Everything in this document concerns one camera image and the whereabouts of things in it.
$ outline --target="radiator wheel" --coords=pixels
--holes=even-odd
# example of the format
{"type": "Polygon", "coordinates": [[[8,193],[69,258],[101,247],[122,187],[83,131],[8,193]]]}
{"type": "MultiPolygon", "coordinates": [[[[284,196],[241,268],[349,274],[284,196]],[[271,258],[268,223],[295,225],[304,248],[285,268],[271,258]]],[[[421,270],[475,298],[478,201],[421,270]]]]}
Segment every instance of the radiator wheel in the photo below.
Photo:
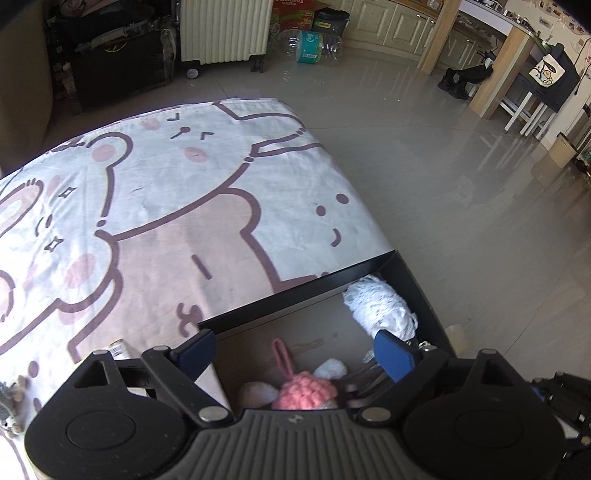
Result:
{"type": "Polygon", "coordinates": [[[187,78],[189,80],[194,80],[199,76],[199,70],[197,69],[188,69],[187,70],[187,78]]]}
{"type": "Polygon", "coordinates": [[[251,56],[251,72],[263,73],[265,71],[265,56],[264,55],[252,55],[251,56]]]}
{"type": "Polygon", "coordinates": [[[186,68],[187,78],[194,80],[199,76],[199,70],[201,70],[201,62],[199,60],[184,61],[183,67],[186,68]]]}

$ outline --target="wooden table leg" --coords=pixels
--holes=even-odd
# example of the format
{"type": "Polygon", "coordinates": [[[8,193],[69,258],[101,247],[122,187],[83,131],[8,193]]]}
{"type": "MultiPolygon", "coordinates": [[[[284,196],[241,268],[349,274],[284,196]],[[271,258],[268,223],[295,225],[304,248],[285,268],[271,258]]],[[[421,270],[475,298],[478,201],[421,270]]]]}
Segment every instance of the wooden table leg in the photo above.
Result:
{"type": "Polygon", "coordinates": [[[470,103],[479,117],[489,119],[517,78],[535,41],[523,30],[513,27],[492,68],[493,74],[482,82],[470,103]]]}
{"type": "Polygon", "coordinates": [[[460,10],[462,0],[446,0],[439,13],[439,18],[435,24],[435,29],[431,41],[421,55],[417,68],[427,75],[431,75],[439,55],[447,41],[449,33],[452,31],[453,24],[456,21],[457,13],[460,10]]]}

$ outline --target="plastic bottle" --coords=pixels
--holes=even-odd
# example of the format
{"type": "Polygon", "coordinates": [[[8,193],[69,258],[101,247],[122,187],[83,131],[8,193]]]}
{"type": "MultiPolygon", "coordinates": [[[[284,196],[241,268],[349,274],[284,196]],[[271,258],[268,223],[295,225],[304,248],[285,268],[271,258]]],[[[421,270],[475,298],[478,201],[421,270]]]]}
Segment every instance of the plastic bottle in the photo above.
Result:
{"type": "Polygon", "coordinates": [[[273,51],[299,63],[336,64],[343,51],[338,35],[302,30],[285,30],[275,37],[273,51]]]}

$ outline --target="tiled floor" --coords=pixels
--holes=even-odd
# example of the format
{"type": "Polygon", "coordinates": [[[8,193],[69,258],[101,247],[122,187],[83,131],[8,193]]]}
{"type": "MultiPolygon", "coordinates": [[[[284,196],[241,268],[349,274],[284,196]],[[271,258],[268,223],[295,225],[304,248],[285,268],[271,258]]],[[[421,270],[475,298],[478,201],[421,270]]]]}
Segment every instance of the tiled floor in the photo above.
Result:
{"type": "Polygon", "coordinates": [[[496,348],[526,377],[591,377],[591,193],[545,149],[479,119],[411,61],[349,50],[334,68],[221,64],[71,117],[46,147],[119,118],[179,103],[276,97],[350,178],[467,354],[496,348]]]}

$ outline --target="bed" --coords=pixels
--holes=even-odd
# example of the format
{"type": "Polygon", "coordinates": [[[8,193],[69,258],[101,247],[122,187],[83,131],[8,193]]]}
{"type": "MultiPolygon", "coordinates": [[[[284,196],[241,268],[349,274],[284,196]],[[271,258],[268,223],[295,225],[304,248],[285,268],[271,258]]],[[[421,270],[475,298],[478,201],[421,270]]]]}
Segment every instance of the bed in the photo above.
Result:
{"type": "MultiPolygon", "coordinates": [[[[390,250],[285,104],[232,99],[128,118],[0,180],[0,381],[24,423],[89,352],[175,347],[200,322],[390,250]]],[[[198,380],[226,403],[210,367],[198,380]]],[[[2,476],[34,477],[0,437],[2,476]]]]}

